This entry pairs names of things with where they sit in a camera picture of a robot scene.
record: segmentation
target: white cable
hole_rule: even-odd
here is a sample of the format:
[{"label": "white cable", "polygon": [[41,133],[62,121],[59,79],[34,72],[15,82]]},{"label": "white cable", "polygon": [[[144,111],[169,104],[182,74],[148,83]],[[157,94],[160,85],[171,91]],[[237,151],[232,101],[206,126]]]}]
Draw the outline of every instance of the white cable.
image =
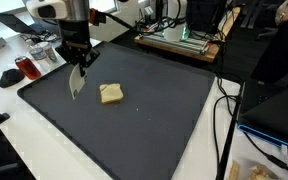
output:
[{"label": "white cable", "polygon": [[281,152],[282,152],[282,155],[283,155],[283,158],[284,158],[284,162],[288,166],[288,158],[287,158],[288,148],[284,144],[282,144],[282,146],[281,146]]}]

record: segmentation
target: red container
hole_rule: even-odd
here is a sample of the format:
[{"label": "red container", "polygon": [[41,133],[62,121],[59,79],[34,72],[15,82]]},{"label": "red container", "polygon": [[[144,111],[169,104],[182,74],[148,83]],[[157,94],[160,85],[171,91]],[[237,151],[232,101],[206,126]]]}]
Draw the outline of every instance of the red container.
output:
[{"label": "red container", "polygon": [[32,61],[25,57],[21,56],[15,59],[15,64],[19,68],[20,71],[25,74],[29,79],[35,80],[39,77],[41,77],[40,71],[35,67],[35,65],[32,63]]}]

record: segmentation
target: table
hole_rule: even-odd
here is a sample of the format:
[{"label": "table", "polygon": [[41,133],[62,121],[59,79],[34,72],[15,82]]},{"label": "table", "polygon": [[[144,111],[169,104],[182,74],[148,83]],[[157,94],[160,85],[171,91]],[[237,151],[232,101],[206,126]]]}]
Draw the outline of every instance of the table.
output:
[{"label": "table", "polygon": [[[239,7],[234,8],[233,9],[233,16],[230,16],[227,19],[227,21],[225,22],[225,24],[223,26],[223,33],[225,34],[225,36],[227,36],[229,34],[230,30],[232,29],[234,22],[236,21],[238,15],[240,13],[240,10],[241,9]],[[220,48],[215,44],[211,45],[204,55],[201,55],[199,53],[193,53],[191,51],[187,51],[184,49],[170,47],[166,44],[154,43],[152,41],[145,41],[145,40],[142,40],[140,36],[135,37],[134,41],[138,44],[141,44],[141,45],[161,49],[164,51],[172,52],[175,54],[180,54],[183,56],[187,56],[190,58],[194,58],[194,59],[198,59],[198,60],[206,61],[206,62],[210,62],[210,63],[214,62],[215,58],[217,57],[217,55],[220,52]]]},{"label": "table", "polygon": [[[6,39],[8,45],[0,50],[0,77],[3,71],[15,68],[16,55],[25,55],[26,46],[20,37]],[[59,62],[54,68],[64,64],[56,53]],[[20,83],[0,88],[0,112],[7,112],[10,119],[0,124],[0,129],[38,180],[45,179],[111,179],[94,161],[84,154],[65,135],[55,128],[17,96],[17,90],[30,83],[25,78]],[[228,94],[237,95],[240,86],[223,81]],[[214,179],[216,176],[216,157],[212,135],[212,109],[215,101],[222,96],[214,83],[206,105],[199,117],[193,134],[173,176],[174,180]],[[216,111],[219,149],[222,152],[231,117],[224,101]]]}]

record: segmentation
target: gray rubber mat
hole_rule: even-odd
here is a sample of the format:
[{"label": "gray rubber mat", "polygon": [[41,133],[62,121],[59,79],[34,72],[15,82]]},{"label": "gray rubber mat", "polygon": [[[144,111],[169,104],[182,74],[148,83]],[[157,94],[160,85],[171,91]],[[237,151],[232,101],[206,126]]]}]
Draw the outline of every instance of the gray rubber mat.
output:
[{"label": "gray rubber mat", "polygon": [[[88,69],[75,101],[63,65],[18,94],[113,179],[171,179],[215,75],[110,43]],[[120,83],[124,99],[101,104],[99,86]]]}]

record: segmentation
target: person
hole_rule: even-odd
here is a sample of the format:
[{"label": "person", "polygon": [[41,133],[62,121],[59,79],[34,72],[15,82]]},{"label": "person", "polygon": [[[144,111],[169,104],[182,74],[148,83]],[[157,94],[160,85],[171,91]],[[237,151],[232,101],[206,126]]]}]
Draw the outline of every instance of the person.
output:
[{"label": "person", "polygon": [[276,83],[288,74],[288,0],[277,10],[277,34],[265,50],[251,78],[264,83]]}]

